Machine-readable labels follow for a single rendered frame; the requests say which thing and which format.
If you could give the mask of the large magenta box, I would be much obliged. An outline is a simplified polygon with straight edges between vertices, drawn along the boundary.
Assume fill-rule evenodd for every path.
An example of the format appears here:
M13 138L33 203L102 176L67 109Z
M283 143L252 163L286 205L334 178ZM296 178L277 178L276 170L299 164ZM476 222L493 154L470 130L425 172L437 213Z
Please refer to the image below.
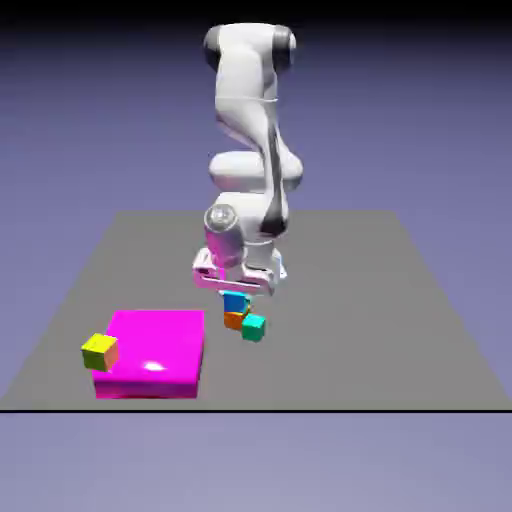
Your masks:
M98 399L194 399L203 359L202 310L118 310L106 334L119 359L91 372Z

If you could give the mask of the small yellow cube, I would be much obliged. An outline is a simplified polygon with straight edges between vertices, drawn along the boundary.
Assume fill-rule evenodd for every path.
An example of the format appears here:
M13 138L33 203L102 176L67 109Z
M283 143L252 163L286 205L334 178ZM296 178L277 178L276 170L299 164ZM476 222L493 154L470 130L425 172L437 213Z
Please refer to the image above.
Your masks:
M118 340L102 333L94 333L81 347L84 367L108 372L119 358Z

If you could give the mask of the small green cube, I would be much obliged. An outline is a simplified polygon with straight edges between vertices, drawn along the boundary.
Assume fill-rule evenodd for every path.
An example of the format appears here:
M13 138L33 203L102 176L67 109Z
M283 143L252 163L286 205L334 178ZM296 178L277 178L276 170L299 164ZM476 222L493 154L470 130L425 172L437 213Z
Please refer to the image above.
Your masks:
M266 318L249 313L242 321L241 334L244 340L259 342L263 339L266 329Z

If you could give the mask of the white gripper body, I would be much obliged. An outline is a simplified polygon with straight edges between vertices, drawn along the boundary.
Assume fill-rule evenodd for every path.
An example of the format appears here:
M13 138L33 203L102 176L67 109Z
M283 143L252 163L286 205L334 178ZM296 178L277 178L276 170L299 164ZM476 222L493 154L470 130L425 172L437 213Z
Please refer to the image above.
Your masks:
M198 288L215 291L272 296L276 287L271 271L250 269L243 261L232 267L222 267L214 262L213 255L207 247L197 252L192 265L192 275Z

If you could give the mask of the small orange cube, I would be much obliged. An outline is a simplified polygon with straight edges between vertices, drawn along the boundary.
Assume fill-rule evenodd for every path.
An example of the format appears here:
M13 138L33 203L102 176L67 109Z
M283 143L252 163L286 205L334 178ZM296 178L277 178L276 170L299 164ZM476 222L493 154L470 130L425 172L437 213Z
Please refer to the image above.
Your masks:
M243 312L225 311L224 326L228 329L241 331L242 323L246 316L250 313L251 306L248 306Z

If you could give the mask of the small blue cube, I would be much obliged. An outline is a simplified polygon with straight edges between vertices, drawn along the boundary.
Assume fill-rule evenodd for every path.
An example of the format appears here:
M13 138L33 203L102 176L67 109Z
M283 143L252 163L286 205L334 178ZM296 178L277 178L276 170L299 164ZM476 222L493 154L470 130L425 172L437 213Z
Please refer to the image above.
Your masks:
M251 299L245 293L225 291L223 293L223 305L225 312L245 314L250 308Z

